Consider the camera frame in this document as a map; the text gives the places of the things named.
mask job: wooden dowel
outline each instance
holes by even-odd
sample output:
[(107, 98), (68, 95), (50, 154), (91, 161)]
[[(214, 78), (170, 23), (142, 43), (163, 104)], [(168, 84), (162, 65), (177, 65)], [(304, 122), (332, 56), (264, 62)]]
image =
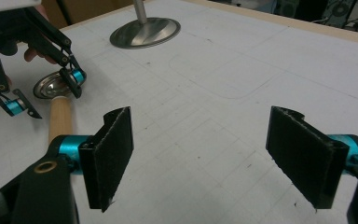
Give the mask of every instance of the wooden dowel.
[(69, 98), (58, 96), (51, 100), (48, 143), (62, 134), (72, 134), (72, 114)]

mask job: stainless steel stand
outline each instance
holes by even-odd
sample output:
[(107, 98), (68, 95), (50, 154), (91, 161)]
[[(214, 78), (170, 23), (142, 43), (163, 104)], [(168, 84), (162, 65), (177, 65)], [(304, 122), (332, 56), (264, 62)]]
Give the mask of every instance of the stainless steel stand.
[(161, 44), (176, 36), (179, 22), (166, 18), (147, 18), (142, 0), (133, 0), (137, 21), (131, 21), (110, 35), (110, 43), (122, 49), (140, 49)]

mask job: white tabletop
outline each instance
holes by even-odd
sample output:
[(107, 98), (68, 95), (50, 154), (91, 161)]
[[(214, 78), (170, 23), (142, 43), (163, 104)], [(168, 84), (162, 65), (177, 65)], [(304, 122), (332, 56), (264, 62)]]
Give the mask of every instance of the white tabletop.
[[(81, 223), (347, 223), (354, 177), (341, 177), (332, 209), (315, 211), (265, 144), (272, 105), (303, 113), (323, 133), (358, 135), (358, 41), (188, 1), (145, 9), (179, 21), (179, 35), (147, 49), (113, 47), (109, 36), (136, 20), (133, 7), (64, 31), (88, 73), (73, 100), (75, 134), (95, 134), (103, 114), (122, 106), (131, 106), (134, 132), (104, 214), (89, 210), (83, 178), (73, 177)], [(0, 108), (0, 187), (48, 147), (49, 101), (32, 88), (60, 67), (26, 63), (24, 51), (2, 56), (3, 65), (43, 119)]]

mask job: round metal base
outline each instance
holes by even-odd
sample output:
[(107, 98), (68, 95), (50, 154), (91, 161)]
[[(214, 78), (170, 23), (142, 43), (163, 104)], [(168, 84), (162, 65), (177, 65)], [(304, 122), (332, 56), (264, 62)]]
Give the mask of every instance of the round metal base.
[(66, 96), (71, 93), (60, 73), (55, 72), (40, 79), (34, 85), (34, 96), (39, 99), (53, 99), (56, 96)]
[(164, 18), (147, 18), (147, 23), (131, 21), (110, 35), (110, 43), (121, 49), (141, 49), (161, 44), (180, 31), (177, 21)]

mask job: robotic hand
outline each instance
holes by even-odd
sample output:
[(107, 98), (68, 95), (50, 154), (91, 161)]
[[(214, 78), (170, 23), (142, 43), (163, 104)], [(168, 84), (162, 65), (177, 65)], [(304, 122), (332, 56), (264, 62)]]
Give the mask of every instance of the robotic hand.
[[(14, 55), (18, 50), (18, 42), (27, 43), (30, 48), (36, 49), (59, 64), (62, 67), (60, 70), (62, 80), (76, 98), (81, 96), (80, 85), (86, 80), (87, 75), (80, 68), (71, 51), (71, 40), (53, 27), (34, 7), (0, 11), (0, 53), (6, 56)], [(41, 119), (20, 90), (12, 91), (18, 96), (15, 100), (5, 96), (9, 92), (9, 83), (0, 60), (0, 106), (10, 116), (28, 109), (28, 115)]]

